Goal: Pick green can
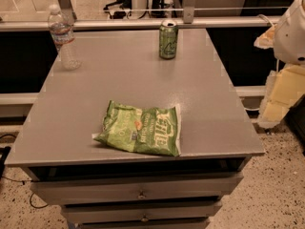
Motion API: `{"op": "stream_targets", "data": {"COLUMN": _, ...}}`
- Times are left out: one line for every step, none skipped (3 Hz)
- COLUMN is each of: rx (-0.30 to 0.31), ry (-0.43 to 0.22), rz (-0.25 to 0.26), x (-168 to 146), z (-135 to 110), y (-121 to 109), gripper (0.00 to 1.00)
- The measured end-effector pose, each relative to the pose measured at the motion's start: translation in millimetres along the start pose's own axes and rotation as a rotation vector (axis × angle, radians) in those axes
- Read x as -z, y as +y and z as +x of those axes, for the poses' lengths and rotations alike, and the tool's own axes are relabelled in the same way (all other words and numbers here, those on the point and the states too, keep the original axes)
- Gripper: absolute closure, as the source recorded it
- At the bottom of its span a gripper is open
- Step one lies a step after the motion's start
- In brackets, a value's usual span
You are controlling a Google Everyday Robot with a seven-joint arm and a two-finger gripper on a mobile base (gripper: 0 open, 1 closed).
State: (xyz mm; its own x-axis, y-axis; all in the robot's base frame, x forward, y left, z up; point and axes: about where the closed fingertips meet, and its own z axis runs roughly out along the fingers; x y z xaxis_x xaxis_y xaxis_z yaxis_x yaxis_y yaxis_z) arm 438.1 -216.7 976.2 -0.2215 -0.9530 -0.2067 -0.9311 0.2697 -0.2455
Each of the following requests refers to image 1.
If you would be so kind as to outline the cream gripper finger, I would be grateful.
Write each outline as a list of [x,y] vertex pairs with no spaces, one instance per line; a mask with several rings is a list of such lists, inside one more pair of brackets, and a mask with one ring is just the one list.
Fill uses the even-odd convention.
[[281,122],[289,110],[288,105],[263,99],[259,107],[258,126],[264,129],[272,129]]

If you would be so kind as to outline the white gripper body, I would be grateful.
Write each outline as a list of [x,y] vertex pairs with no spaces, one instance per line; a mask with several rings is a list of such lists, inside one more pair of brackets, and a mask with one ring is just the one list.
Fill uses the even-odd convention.
[[305,94],[305,67],[287,64],[276,76],[271,101],[290,108]]

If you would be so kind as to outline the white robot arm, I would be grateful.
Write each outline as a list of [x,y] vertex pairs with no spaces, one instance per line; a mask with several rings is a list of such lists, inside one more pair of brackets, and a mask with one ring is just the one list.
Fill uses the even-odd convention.
[[284,63],[282,70],[270,71],[266,93],[259,107],[258,125],[271,129],[305,94],[305,0],[294,0],[276,25],[254,41],[260,49],[274,49]]

